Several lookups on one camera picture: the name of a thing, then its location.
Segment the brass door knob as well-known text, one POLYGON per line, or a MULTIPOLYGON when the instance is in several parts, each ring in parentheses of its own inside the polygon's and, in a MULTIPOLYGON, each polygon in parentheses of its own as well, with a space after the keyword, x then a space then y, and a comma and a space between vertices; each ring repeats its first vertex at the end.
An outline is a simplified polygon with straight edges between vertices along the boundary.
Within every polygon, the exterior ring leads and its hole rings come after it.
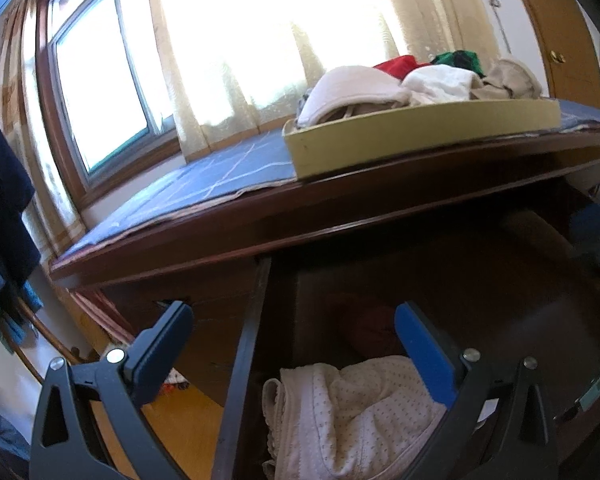
POLYGON ((550 58, 556 64, 565 64, 566 62, 566 58, 561 53, 554 50, 550 51, 550 58))

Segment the brown wooden door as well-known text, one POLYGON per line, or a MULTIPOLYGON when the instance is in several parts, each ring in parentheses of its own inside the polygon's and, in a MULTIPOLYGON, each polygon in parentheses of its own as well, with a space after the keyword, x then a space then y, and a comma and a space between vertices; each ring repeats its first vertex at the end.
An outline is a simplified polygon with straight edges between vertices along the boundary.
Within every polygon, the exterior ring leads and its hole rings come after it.
POLYGON ((576 0, 522 0, 538 40, 553 98, 600 110, 600 64, 593 40, 576 0), (550 51, 561 53, 556 64, 550 51))

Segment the green garment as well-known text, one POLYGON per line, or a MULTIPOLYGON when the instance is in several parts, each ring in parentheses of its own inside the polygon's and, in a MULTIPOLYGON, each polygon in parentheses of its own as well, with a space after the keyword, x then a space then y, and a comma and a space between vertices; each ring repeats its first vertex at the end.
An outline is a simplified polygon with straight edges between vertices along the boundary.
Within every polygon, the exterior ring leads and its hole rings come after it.
POLYGON ((470 70, 478 77, 484 77, 478 55, 474 51, 456 50, 453 52, 443 52, 436 55, 430 63, 432 65, 447 65, 462 68, 463 70, 470 70))

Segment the wooden coat rack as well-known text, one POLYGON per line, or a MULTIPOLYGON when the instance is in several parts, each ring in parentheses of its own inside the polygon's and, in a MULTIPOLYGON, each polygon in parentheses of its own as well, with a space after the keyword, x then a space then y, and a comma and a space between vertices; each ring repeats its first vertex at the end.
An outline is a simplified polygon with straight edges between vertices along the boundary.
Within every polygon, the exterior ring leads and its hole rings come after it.
MULTIPOLYGON (((86 363, 86 360, 84 360, 80 355, 80 350, 76 347, 68 348, 65 346, 19 296, 16 297, 16 305, 14 310, 18 313, 20 318, 23 319, 24 325, 27 327, 31 335, 34 338, 43 337, 45 341, 50 344, 66 362, 71 365, 86 363)), ((7 318, 4 314, 0 314, 0 333, 7 344, 7 348, 12 350, 12 352, 18 356, 18 359, 20 359, 20 362, 27 369, 27 371, 40 385, 42 385, 44 380, 43 376, 26 355, 26 352, 22 350, 21 344, 18 344, 18 342, 12 338, 12 329, 7 323, 7 318)))

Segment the blue grey clothes pile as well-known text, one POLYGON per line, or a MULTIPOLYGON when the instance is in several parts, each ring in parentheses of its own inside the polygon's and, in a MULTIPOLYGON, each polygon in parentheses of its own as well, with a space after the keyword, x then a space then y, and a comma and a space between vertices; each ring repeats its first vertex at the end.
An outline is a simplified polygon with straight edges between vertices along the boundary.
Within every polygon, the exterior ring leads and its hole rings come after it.
POLYGON ((2 415, 0 415, 0 455, 12 466, 29 465, 29 442, 2 415))

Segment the white dotted underwear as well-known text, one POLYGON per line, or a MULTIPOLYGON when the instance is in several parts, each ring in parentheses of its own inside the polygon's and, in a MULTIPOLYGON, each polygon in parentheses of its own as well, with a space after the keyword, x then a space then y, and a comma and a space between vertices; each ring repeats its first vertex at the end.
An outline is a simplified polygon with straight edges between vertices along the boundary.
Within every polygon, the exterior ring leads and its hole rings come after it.
POLYGON ((262 390, 270 479, 396 479, 446 413, 413 362, 284 368, 262 390))

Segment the dark wooden desk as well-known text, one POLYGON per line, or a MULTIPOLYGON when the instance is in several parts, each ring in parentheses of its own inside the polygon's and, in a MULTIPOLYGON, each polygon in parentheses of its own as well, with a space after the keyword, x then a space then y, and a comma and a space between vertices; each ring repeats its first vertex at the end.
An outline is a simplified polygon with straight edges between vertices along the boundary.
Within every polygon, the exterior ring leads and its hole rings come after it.
POLYGON ((542 377, 562 478, 600 478, 600 125, 405 156, 288 183, 69 252, 138 333, 194 310, 178 370, 224 410, 212 474, 261 473, 263 383, 402 351, 414 304, 494 370, 542 377))

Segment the shallow yellow cardboard box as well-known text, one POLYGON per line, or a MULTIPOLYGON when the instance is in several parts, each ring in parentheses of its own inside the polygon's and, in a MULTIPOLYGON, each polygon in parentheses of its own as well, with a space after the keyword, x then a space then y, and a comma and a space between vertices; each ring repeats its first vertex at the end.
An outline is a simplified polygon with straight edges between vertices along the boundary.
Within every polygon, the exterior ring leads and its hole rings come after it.
POLYGON ((402 107, 283 130, 300 179, 497 136, 556 129, 556 100, 486 100, 402 107))

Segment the red garment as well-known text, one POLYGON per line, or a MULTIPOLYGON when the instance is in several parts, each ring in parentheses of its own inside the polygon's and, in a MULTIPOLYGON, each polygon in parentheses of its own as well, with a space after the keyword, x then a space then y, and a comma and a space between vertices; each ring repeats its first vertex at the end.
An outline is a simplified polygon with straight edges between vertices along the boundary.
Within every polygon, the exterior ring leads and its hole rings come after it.
POLYGON ((400 55, 375 65, 375 68, 396 79, 403 80, 409 73, 425 66, 428 66, 428 63, 419 63, 413 55, 400 55))

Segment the dark navy hanging jacket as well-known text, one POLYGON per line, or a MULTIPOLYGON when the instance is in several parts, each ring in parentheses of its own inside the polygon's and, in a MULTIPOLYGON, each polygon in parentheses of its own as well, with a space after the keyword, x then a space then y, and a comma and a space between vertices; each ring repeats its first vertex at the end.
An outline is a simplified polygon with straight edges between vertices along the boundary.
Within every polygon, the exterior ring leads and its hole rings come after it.
POLYGON ((32 310, 42 302, 29 284, 41 262, 22 214, 34 196, 34 187, 22 163, 0 128, 0 333, 23 342, 27 320, 18 311, 20 301, 32 310))

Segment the white folded garment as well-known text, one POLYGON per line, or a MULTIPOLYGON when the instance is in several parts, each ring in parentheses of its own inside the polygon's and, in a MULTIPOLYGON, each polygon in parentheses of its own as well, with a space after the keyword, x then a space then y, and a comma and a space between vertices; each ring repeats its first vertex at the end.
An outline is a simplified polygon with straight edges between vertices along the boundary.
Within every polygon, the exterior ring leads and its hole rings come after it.
POLYGON ((401 81, 410 92, 411 105, 430 105, 471 100, 471 91, 482 87, 472 70, 449 65, 416 68, 401 81))

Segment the beige garment in box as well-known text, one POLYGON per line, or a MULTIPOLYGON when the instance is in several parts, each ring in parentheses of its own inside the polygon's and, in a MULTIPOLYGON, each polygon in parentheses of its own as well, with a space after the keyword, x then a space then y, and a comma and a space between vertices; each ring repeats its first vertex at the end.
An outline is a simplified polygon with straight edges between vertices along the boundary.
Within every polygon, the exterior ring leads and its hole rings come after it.
POLYGON ((481 79, 481 86, 471 90, 476 100, 536 100, 542 86, 534 73, 516 58, 500 58, 481 79))

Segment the blue plaid table cloth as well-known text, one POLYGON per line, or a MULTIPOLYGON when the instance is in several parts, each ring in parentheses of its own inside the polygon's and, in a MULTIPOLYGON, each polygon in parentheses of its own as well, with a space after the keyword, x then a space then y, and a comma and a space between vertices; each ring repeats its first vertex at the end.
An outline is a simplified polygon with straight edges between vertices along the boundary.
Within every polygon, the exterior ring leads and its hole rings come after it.
POLYGON ((600 162, 600 110, 556 100, 556 129, 440 146, 300 179, 283 130, 253 136, 166 174, 95 226, 52 267, 64 280, 107 252, 237 247, 321 233, 516 188, 600 162))

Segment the wood framed window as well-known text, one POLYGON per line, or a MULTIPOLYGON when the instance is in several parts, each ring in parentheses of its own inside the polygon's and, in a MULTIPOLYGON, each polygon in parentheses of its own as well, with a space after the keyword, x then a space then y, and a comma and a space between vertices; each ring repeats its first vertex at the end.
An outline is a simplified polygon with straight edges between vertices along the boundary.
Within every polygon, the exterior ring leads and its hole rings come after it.
POLYGON ((149 0, 38 0, 36 19, 44 125, 78 208, 178 154, 149 0))

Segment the beige lace curtain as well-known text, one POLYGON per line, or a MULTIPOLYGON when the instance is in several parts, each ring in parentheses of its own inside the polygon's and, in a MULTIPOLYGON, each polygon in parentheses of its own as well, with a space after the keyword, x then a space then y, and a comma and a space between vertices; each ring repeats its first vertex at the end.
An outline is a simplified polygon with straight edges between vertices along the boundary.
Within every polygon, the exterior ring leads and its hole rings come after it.
POLYGON ((339 66, 500 54, 481 0, 149 0, 186 160, 280 125, 339 66))

